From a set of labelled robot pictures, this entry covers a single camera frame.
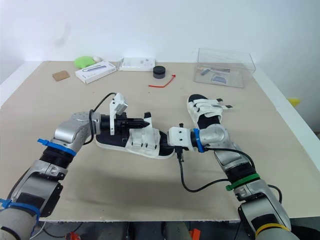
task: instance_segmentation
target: clear acrylic container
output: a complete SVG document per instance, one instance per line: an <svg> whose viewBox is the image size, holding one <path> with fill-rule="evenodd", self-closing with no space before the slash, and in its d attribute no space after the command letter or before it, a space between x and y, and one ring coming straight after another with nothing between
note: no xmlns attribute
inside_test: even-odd
<svg viewBox="0 0 320 240"><path fill-rule="evenodd" d="M255 70L249 53L199 48L194 81L244 88Z"/></svg>

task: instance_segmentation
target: red wire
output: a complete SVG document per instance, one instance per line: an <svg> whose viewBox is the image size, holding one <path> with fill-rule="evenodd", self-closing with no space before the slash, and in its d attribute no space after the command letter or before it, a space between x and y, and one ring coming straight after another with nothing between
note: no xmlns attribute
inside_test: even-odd
<svg viewBox="0 0 320 240"><path fill-rule="evenodd" d="M166 85L163 85L163 86L157 86L157 85L148 85L149 87L153 87L153 88L165 88L169 83L172 82L172 80L176 77L175 74L172 74L172 78L170 81L168 81L168 83Z"/></svg>

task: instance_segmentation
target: white packaging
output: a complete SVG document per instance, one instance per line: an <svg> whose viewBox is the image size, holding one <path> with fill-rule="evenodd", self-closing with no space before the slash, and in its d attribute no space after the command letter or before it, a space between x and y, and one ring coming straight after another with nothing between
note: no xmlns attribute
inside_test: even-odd
<svg viewBox="0 0 320 240"><path fill-rule="evenodd" d="M111 64L108 61L101 61L91 66L75 71L75 75L85 84L89 84L116 71L117 68L115 65Z"/></svg>
<svg viewBox="0 0 320 240"><path fill-rule="evenodd" d="M118 63L119 71L143 71L152 72L156 65L154 58L125 57Z"/></svg>

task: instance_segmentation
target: blue zip tie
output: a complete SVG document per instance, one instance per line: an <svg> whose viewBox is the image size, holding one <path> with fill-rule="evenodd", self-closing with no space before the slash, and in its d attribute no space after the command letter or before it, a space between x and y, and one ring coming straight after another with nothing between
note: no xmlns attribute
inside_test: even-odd
<svg viewBox="0 0 320 240"><path fill-rule="evenodd" d="M62 150L68 154L71 154L72 156L75 156L77 153L75 151L73 151L72 149L70 148L67 148L65 146L61 146L59 144L56 144L56 143L53 143L53 142L50 142L48 140L44 140L44 139L41 139L39 138L37 140L38 143L41 143L42 145L45 145L45 146L48 146L48 147L52 147L52 148L55 148L55 149L59 149L59 150Z"/></svg>
<svg viewBox="0 0 320 240"><path fill-rule="evenodd" d="M199 153L204 153L205 149L204 149L204 146L201 144L200 137L199 137L200 130L198 128L194 128L193 131L195 135L196 144L198 146L198 151Z"/></svg>
<svg viewBox="0 0 320 240"><path fill-rule="evenodd" d="M36 224L39 222L39 218L41 216L41 213L40 213L40 210L38 208L36 208L35 206L29 205L29 204L25 204L25 203L21 203L21 202L12 202L11 199L4 200L2 198L0 198L0 203L1 203L1 206L4 209L7 209L7 208L9 208L11 206L20 207L20 208L23 208L23 209L29 209L29 210L33 211L35 213L35 215L36 215ZM36 225L33 226L33 229L32 229L32 232L31 232L31 236L35 231L35 227L36 227Z"/></svg>

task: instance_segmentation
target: red object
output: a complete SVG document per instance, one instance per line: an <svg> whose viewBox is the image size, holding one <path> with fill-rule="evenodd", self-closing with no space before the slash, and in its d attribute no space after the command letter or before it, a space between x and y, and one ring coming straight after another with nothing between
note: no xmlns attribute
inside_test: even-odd
<svg viewBox="0 0 320 240"><path fill-rule="evenodd" d="M168 83L166 85L163 86L158 86L158 85L148 85L149 87L153 87L153 88L165 88L169 83L171 83L171 81L176 77L175 74L172 74L172 78L170 81L168 81Z"/></svg>
<svg viewBox="0 0 320 240"><path fill-rule="evenodd" d="M192 240L199 240L201 231L199 229L194 228L193 230L189 231Z"/></svg>
<svg viewBox="0 0 320 240"><path fill-rule="evenodd" d="M75 232L69 232L67 235L65 235L66 240L81 240L80 236L76 234Z"/></svg>

